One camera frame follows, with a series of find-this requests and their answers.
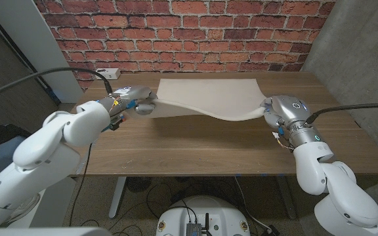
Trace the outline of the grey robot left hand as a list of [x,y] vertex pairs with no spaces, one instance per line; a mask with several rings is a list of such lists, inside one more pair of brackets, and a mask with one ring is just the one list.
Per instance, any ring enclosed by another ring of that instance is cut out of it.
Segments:
[[135,85],[119,88],[99,103],[106,108],[111,117],[127,110],[133,110],[139,115],[149,115],[156,107],[156,98],[157,95],[151,88]]

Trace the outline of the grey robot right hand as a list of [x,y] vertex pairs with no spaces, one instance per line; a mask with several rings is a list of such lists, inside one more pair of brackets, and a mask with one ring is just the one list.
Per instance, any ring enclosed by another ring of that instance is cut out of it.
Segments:
[[323,142],[318,130],[306,124],[311,116],[306,104],[294,97],[278,95],[265,98],[261,106],[264,108],[264,118],[272,128],[283,127],[289,134],[289,142],[296,148],[310,142]]

